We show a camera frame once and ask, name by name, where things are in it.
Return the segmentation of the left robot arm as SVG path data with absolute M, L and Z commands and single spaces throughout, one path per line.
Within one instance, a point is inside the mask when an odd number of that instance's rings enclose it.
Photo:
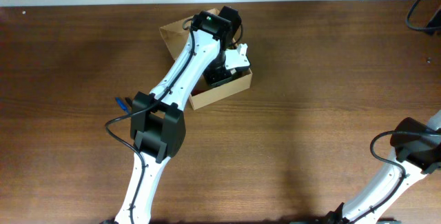
M 149 94 L 138 92 L 127 114 L 105 124 L 129 119 L 133 142 L 116 140 L 134 153 L 129 186 L 111 223 L 150 222 L 161 174 L 185 139 L 184 109 L 199 79 L 215 88 L 237 79 L 250 66 L 247 46 L 234 37 L 243 32 L 237 10 L 225 6 L 218 14 L 202 11 L 184 20 L 182 28 L 189 33 L 187 41 L 161 82 Z

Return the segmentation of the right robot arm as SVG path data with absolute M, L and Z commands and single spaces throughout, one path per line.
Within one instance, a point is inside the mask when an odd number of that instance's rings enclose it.
M 411 117 L 373 138 L 371 155 L 383 166 L 368 185 L 322 223 L 379 223 L 380 217 L 413 184 L 440 169 L 440 113 L 423 124 Z

